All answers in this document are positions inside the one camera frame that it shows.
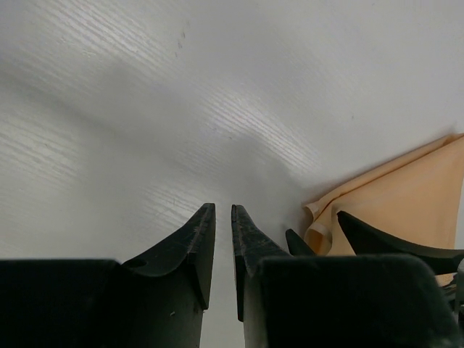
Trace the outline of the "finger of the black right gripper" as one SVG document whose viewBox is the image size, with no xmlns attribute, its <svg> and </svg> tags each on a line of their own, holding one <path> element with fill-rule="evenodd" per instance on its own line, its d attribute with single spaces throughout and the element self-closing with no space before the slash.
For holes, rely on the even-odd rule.
<svg viewBox="0 0 464 348">
<path fill-rule="evenodd" d="M 436 275 L 456 273 L 462 249 L 440 249 L 415 244 L 380 231 L 351 214 L 337 213 L 338 223 L 355 254 L 407 254 L 422 260 Z"/>
<path fill-rule="evenodd" d="M 295 231 L 288 229 L 285 236 L 289 253 L 292 256 L 315 256 L 315 252 Z"/>
</svg>

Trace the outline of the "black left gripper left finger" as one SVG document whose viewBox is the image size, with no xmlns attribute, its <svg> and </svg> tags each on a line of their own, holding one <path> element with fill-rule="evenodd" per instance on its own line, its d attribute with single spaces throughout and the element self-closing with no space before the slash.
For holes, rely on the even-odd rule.
<svg viewBox="0 0 464 348">
<path fill-rule="evenodd" d="M 209 306 L 215 206 L 145 252 L 1 261 L 3 347 L 198 347 Z"/>
</svg>

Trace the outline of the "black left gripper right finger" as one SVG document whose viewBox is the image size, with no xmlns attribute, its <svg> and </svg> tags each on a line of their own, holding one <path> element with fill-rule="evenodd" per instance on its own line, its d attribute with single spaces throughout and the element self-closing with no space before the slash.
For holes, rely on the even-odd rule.
<svg viewBox="0 0 464 348">
<path fill-rule="evenodd" d="M 455 347 L 457 322 L 417 257 L 293 256 L 231 208 L 247 347 Z"/>
</svg>

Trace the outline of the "peach cloth napkin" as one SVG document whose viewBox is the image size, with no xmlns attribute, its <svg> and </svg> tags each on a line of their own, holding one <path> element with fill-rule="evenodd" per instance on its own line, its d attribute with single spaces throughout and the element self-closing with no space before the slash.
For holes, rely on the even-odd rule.
<svg viewBox="0 0 464 348">
<path fill-rule="evenodd" d="M 450 134 L 306 204 L 312 224 L 304 242 L 318 255 L 386 255 L 355 254 L 338 223 L 337 213 L 344 211 L 400 239 L 456 249 L 462 187 L 463 135 Z"/>
</svg>

